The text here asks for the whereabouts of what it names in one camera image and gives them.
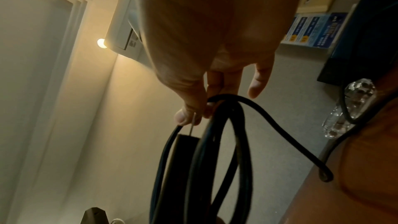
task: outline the white appliance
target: white appliance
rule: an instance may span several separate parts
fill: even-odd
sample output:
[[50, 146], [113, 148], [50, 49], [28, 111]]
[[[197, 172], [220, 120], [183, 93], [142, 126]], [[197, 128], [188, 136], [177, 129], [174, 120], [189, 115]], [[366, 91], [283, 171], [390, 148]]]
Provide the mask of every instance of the white appliance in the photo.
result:
[[104, 44], [118, 54], [138, 59], [143, 45], [134, 0], [118, 1]]

